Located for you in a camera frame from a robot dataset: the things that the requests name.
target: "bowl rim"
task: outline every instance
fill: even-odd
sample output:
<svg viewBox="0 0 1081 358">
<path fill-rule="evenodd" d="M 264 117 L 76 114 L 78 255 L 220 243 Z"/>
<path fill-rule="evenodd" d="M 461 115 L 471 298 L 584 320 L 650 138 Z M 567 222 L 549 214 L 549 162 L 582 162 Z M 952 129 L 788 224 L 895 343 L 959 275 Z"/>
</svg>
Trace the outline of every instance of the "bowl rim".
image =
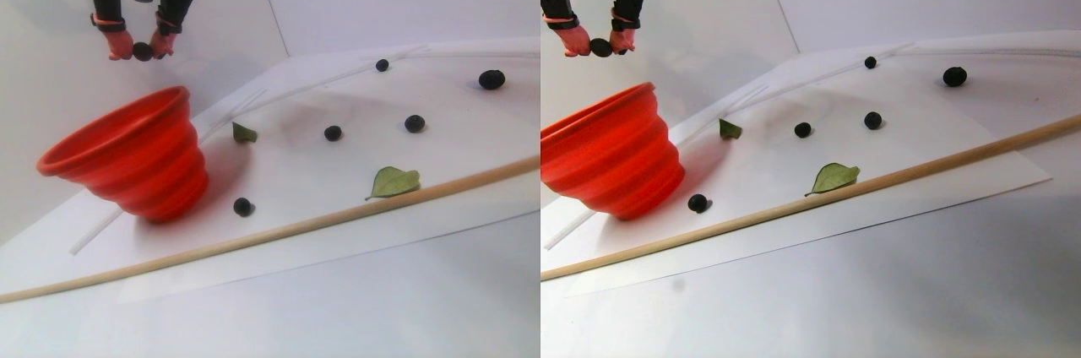
<svg viewBox="0 0 1081 358">
<path fill-rule="evenodd" d="M 556 144 L 568 136 L 575 134 L 575 132 L 583 130 L 586 125 L 591 125 L 597 119 L 604 118 L 605 115 L 612 112 L 616 108 L 619 108 L 635 100 L 641 98 L 642 95 L 653 92 L 654 89 L 656 89 L 656 87 L 654 87 L 653 83 L 636 84 L 609 96 L 609 98 L 603 98 L 598 103 L 589 105 L 589 107 L 586 107 L 583 110 L 575 111 L 573 115 L 568 116 L 568 118 L 563 118 L 555 123 L 551 123 L 551 125 L 540 130 L 542 149 L 544 149 L 547 145 Z"/>
<path fill-rule="evenodd" d="M 155 125 L 155 123 L 157 123 L 159 120 L 165 118 L 165 115 L 169 112 L 168 110 L 176 108 L 181 104 L 186 104 L 190 95 L 191 93 L 188 92 L 188 89 L 185 88 L 184 85 L 173 85 L 170 88 L 162 89 L 162 91 L 150 93 L 146 96 L 143 96 L 143 98 L 135 100 L 132 103 L 124 105 L 123 107 L 119 107 L 117 109 L 114 109 L 112 111 L 109 111 L 105 116 L 95 119 L 94 121 L 88 123 L 88 125 L 84 125 L 79 130 L 76 130 L 74 133 L 68 134 L 68 136 L 66 136 L 64 140 L 61 140 L 59 142 L 54 144 L 38 160 L 38 172 L 41 172 L 41 174 L 45 176 L 59 175 L 65 172 L 69 172 L 75 168 L 80 167 L 88 159 L 96 156 L 99 153 L 108 153 L 108 150 L 110 150 L 111 148 L 119 146 L 121 143 L 128 141 L 133 135 L 146 131 L 147 129 L 150 128 L 150 125 Z M 69 144 L 70 142 L 75 141 L 77 137 L 81 137 L 82 135 L 89 134 L 93 130 L 101 129 L 102 125 L 104 125 L 104 123 L 111 121 L 115 118 L 119 118 L 121 114 L 124 114 L 134 107 L 143 106 L 147 102 L 152 102 L 155 100 L 162 98 L 162 96 L 171 96 L 171 97 L 169 102 L 166 102 L 165 104 L 161 105 L 158 108 L 155 108 L 155 110 L 152 110 L 147 118 L 143 118 L 142 120 L 136 121 L 134 125 L 129 128 L 123 133 L 117 134 L 111 138 L 105 140 L 104 142 L 89 146 L 81 153 L 75 154 L 69 157 L 55 159 L 58 157 L 57 153 L 59 151 L 59 149 L 65 147 L 65 145 Z"/>
</svg>

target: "wooden dowel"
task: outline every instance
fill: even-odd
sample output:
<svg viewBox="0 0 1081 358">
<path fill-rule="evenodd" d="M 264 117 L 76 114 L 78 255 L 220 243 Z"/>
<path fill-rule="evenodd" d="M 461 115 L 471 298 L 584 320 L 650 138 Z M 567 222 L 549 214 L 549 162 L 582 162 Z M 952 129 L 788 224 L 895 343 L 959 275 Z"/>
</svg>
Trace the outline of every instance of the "wooden dowel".
<svg viewBox="0 0 1081 358">
<path fill-rule="evenodd" d="M 406 205 L 416 204 L 428 200 L 438 199 L 444 196 L 454 195 L 461 191 L 496 183 L 503 180 L 509 180 L 510 177 L 518 176 L 530 171 L 534 171 L 538 168 L 540 168 L 540 156 L 533 156 L 526 159 L 511 162 L 509 164 L 505 164 L 503 167 L 491 169 L 470 176 L 462 177 L 459 180 L 446 182 L 431 187 L 422 188 L 419 190 L 414 190 L 408 194 L 398 195 L 379 201 L 364 203 L 359 207 L 345 209 L 334 213 L 321 215 L 315 218 L 305 220 L 303 222 L 297 222 L 285 226 L 271 228 L 265 231 L 251 234 L 228 241 L 200 247 L 195 250 L 185 251 L 178 254 L 163 256 L 157 260 L 147 261 L 144 263 L 135 264 L 119 269 L 112 269 L 101 274 L 91 275 L 88 277 L 71 279 L 39 288 L 31 288 L 23 291 L 2 294 L 0 295 L 0 303 L 21 301 L 24 299 L 43 296 L 51 293 L 65 292 L 72 289 L 89 287 L 92 284 L 109 282 L 117 279 L 123 279 L 139 274 L 150 273 L 152 270 L 158 270 L 161 268 L 168 268 L 170 266 L 205 258 L 208 256 L 224 254 L 229 251 L 236 251 L 252 246 L 258 246 L 273 240 L 279 240 L 285 237 L 295 236 L 298 234 L 305 234 L 323 227 L 330 227 L 335 224 L 345 223 L 348 221 L 362 218 L 365 216 L 383 213 L 386 211 L 404 208 Z"/>
<path fill-rule="evenodd" d="M 909 181 L 919 180 L 920 177 L 923 176 L 932 175 L 957 167 L 965 165 L 986 158 L 996 157 L 998 155 L 1002 155 L 1005 153 L 1011 153 L 1012 150 L 1030 146 L 1032 144 L 1055 137 L 1059 134 L 1065 134 L 1072 130 L 1077 130 L 1079 127 L 1081 127 L 1081 115 L 1077 115 L 1073 116 L 1072 118 L 1066 118 L 1057 122 L 1050 123 L 1050 125 L 1043 125 L 1035 130 L 1029 130 L 1020 134 L 1012 135 L 990 144 L 985 144 L 975 148 L 966 149 L 963 150 L 962 153 L 957 153 L 932 161 L 927 161 L 922 164 L 918 164 L 916 167 L 907 168 L 897 172 L 875 177 L 872 180 L 859 182 L 857 184 L 844 186 L 836 190 L 827 191 L 822 195 L 803 198 L 793 201 L 791 203 L 782 204 L 779 207 L 766 209 L 764 211 L 753 212 L 751 214 L 747 214 L 737 218 L 721 222 L 708 227 L 698 228 L 696 230 L 683 233 L 677 236 L 653 241 L 627 250 L 614 252 L 608 255 L 601 255 L 591 260 L 561 266 L 553 269 L 548 269 L 540 273 L 540 280 L 544 281 L 552 278 L 559 278 L 572 274 L 583 273 L 601 266 L 624 262 L 642 255 L 652 254 L 654 252 L 664 251 L 670 248 L 676 248 L 679 246 L 710 238 L 717 235 L 752 226 L 759 223 L 769 222 L 774 218 L 784 217 L 789 214 L 799 213 L 804 210 L 814 209 L 819 205 L 833 203 L 836 201 L 849 199 L 855 196 L 860 196 L 867 193 L 876 191 L 878 189 L 888 188 L 890 186 L 894 186 L 897 184 L 903 184 Z"/>
</svg>

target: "black ball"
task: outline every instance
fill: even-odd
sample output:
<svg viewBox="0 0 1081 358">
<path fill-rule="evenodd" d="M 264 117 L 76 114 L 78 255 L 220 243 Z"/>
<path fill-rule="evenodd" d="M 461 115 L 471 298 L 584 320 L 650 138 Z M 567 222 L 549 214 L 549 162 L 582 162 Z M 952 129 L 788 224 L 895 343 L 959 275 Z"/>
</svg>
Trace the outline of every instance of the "black ball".
<svg viewBox="0 0 1081 358">
<path fill-rule="evenodd" d="M 959 66 L 950 67 L 943 72 L 943 83 L 950 87 L 960 87 L 965 79 L 969 79 L 969 72 Z"/>
<path fill-rule="evenodd" d="M 405 130 L 409 130 L 411 133 L 415 133 L 422 129 L 424 129 L 424 118 L 419 115 L 413 115 L 405 118 Z"/>
<path fill-rule="evenodd" d="M 138 61 L 150 61 L 154 57 L 154 49 L 150 49 L 150 44 L 143 41 L 136 42 L 135 45 L 132 45 L 132 56 Z"/>
<path fill-rule="evenodd" d="M 706 197 L 703 196 L 702 194 L 695 194 L 694 196 L 691 197 L 690 200 L 686 201 L 686 207 L 691 208 L 691 210 L 694 211 L 695 213 L 702 213 L 706 211 L 706 209 L 709 209 L 709 204 L 710 204 L 709 199 L 706 199 Z"/>
<path fill-rule="evenodd" d="M 503 71 L 498 71 L 498 69 L 489 69 L 489 71 L 480 72 L 480 78 L 477 78 L 477 83 L 480 83 L 480 87 L 486 89 L 486 91 L 498 89 L 506 81 L 507 76 L 503 75 Z"/>
<path fill-rule="evenodd" d="M 605 39 L 598 37 L 589 41 L 589 51 L 592 51 L 597 56 L 611 56 L 612 44 Z"/>
<path fill-rule="evenodd" d="M 799 125 L 796 125 L 796 135 L 800 138 L 811 135 L 811 123 L 804 121 L 799 123 Z"/>
<path fill-rule="evenodd" d="M 882 115 L 879 115 L 878 111 L 869 112 L 864 116 L 864 125 L 871 130 L 878 130 L 882 125 Z"/>
<path fill-rule="evenodd" d="M 323 136 L 330 141 L 338 141 L 342 138 L 342 128 L 336 125 L 331 125 L 323 130 Z"/>
<path fill-rule="evenodd" d="M 237 200 L 232 202 L 232 211 L 240 214 L 241 217 L 246 217 L 255 211 L 255 205 L 248 201 L 246 198 L 237 198 Z"/>
</svg>

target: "red silicone cup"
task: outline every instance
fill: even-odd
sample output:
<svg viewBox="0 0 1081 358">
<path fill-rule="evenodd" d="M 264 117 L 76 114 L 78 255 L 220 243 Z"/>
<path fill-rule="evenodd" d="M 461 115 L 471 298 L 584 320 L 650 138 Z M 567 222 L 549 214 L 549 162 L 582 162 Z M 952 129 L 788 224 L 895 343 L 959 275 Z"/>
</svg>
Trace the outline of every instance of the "red silicone cup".
<svg viewBox="0 0 1081 358">
<path fill-rule="evenodd" d="M 540 181 L 622 220 L 660 204 L 683 181 L 683 167 L 654 89 L 635 85 L 542 130 Z"/>
<path fill-rule="evenodd" d="M 85 185 L 154 222 L 177 218 L 208 184 L 189 96 L 173 87 L 112 110 L 50 148 L 38 172 Z"/>
</svg>

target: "dried leaf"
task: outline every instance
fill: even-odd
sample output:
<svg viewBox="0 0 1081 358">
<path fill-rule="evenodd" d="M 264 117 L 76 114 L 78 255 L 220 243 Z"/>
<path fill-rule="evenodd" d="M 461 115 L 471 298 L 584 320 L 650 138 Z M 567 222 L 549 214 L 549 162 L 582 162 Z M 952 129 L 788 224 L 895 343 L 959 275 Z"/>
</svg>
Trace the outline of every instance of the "dried leaf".
<svg viewBox="0 0 1081 358">
<path fill-rule="evenodd" d="M 254 143 L 255 140 L 258 140 L 258 137 L 259 133 L 256 133 L 255 130 L 251 130 L 246 127 L 239 125 L 236 121 L 232 122 L 232 140 L 235 140 L 237 143 L 242 143 L 242 142 Z"/>
<path fill-rule="evenodd" d="M 389 198 L 421 188 L 421 173 L 386 167 L 375 174 L 372 196 L 364 198 Z"/>
<path fill-rule="evenodd" d="M 851 185 L 856 182 L 857 175 L 859 175 L 859 167 L 849 168 L 837 162 L 827 163 L 818 171 L 818 176 L 815 176 L 811 193 L 803 196 L 824 194 L 841 186 Z"/>
<path fill-rule="evenodd" d="M 719 119 L 721 121 L 721 137 L 739 138 L 743 135 L 743 128 Z"/>
</svg>

